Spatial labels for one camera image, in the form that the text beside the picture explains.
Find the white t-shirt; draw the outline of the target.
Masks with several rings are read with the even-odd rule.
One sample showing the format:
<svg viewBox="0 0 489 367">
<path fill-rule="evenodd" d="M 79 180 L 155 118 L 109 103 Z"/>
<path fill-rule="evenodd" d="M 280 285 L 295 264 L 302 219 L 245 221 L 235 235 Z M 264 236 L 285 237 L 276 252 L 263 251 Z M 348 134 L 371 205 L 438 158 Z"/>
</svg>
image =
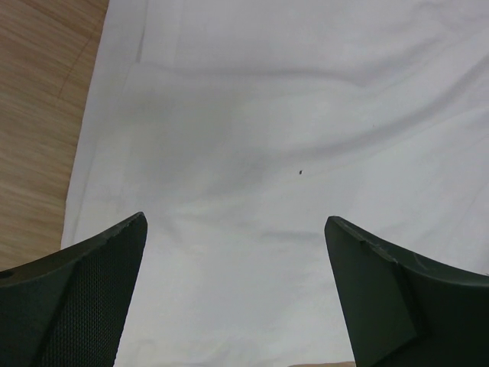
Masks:
<svg viewBox="0 0 489 367">
<path fill-rule="evenodd" d="M 488 272 L 488 3 L 110 2 L 62 244 L 136 212 L 116 365 L 349 360 L 328 217 Z"/>
</svg>

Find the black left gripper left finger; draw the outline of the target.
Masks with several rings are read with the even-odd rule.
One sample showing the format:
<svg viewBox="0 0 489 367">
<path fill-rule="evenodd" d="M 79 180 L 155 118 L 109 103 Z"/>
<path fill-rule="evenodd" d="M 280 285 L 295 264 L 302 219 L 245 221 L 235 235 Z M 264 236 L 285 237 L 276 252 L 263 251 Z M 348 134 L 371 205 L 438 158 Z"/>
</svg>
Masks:
<svg viewBox="0 0 489 367">
<path fill-rule="evenodd" d="M 136 213 L 78 244 L 1 273 L 3 366 L 112 366 L 141 266 Z"/>
</svg>

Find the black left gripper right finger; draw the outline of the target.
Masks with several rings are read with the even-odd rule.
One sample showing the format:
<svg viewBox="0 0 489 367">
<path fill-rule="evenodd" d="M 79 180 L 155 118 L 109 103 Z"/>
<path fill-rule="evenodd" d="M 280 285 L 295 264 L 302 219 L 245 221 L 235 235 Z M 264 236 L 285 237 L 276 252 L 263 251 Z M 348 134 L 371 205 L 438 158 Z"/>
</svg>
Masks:
<svg viewBox="0 0 489 367">
<path fill-rule="evenodd" d="M 488 277 L 339 217 L 325 241 L 358 366 L 486 366 Z"/>
</svg>

